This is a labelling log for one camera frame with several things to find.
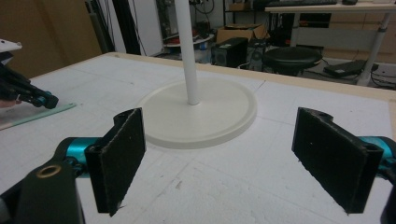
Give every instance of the black chair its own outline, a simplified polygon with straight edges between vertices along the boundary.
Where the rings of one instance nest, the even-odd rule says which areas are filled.
[[[322,56],[314,49],[282,47],[271,49],[262,55],[262,65],[270,67],[273,73],[297,77],[306,68],[315,67]]]

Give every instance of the white pole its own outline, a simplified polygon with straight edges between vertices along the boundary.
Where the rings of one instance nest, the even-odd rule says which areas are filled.
[[[192,29],[189,1],[175,0],[177,27],[181,44],[181,57],[186,78],[187,98],[189,105],[198,105],[200,95],[195,67],[194,47],[192,44]]]

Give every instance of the desk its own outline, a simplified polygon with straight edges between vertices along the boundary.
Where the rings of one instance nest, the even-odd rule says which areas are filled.
[[[291,32],[291,46],[310,45],[336,47],[342,49],[370,50],[369,58],[358,80],[358,85],[367,86],[371,78],[371,68],[381,46],[388,27],[390,14],[396,13],[394,2],[388,4],[358,3],[355,6],[344,6],[340,3],[328,6],[312,7],[267,7],[271,13],[295,13]],[[299,27],[300,13],[385,13],[378,31],[336,30],[327,28]]]
[[[394,137],[396,124],[389,115],[396,118],[395,91],[208,64],[197,68],[199,77],[233,80],[255,93],[258,114],[252,126],[227,143],[203,149],[148,143],[123,207],[112,218],[96,213],[91,181],[78,179],[88,223],[379,222],[390,183],[377,178],[365,213],[348,216],[298,162],[291,141],[298,106],[329,113],[356,135]],[[113,116],[183,77],[178,61],[109,53],[34,78],[33,84],[52,91],[61,104],[77,106],[0,131],[1,192],[47,161],[66,137],[103,136]]]

